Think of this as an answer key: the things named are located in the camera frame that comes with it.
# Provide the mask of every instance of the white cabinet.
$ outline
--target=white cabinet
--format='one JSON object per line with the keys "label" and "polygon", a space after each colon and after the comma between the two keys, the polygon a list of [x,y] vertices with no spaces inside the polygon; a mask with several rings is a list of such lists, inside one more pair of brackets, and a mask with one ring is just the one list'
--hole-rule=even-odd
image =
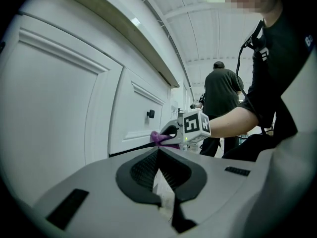
{"label": "white cabinet", "polygon": [[1,165],[33,205],[85,164],[107,158],[122,66],[79,39],[16,16],[0,56]]}
{"label": "white cabinet", "polygon": [[[158,91],[124,68],[112,109],[108,151],[125,151],[150,142],[153,130],[159,131],[162,114],[167,114],[165,91]],[[147,112],[155,111],[154,118]]]}

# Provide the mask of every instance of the man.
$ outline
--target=man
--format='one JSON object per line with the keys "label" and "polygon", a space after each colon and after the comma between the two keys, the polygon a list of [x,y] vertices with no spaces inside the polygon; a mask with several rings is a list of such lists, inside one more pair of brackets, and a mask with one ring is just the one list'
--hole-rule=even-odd
{"label": "man", "polygon": [[[221,61],[214,63],[213,72],[206,77],[205,90],[203,112],[209,117],[209,120],[222,116],[239,105],[238,95],[241,90],[236,81],[236,74],[226,69]],[[219,141],[219,138],[206,138],[200,154],[214,157]],[[224,153],[238,146],[238,144],[238,138],[226,138],[224,140]]]}
{"label": "man", "polygon": [[[281,95],[297,76],[314,47],[313,28],[298,20],[309,20],[309,13],[295,0],[229,0],[243,9],[258,12],[264,18],[265,27],[260,42],[264,44],[266,57],[253,55],[253,81],[247,94],[261,117],[262,126],[270,127],[274,112],[276,122],[274,136],[252,135],[244,143],[227,152],[223,158],[255,161],[264,149],[274,148],[281,140],[297,132],[294,121],[285,107]],[[270,102],[263,101],[270,96]],[[224,116],[210,121],[211,137],[233,137],[260,125],[250,103],[243,101],[239,107]]]}

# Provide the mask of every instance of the cabinet drawer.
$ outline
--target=cabinet drawer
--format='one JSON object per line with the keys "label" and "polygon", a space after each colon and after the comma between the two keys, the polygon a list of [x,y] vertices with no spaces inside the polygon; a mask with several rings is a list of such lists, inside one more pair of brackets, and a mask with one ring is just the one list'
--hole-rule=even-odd
{"label": "cabinet drawer", "polygon": [[[131,70],[124,68],[111,114],[108,152],[125,151],[149,143],[159,131],[166,103],[166,89],[154,89]],[[147,112],[154,110],[153,118]]]}

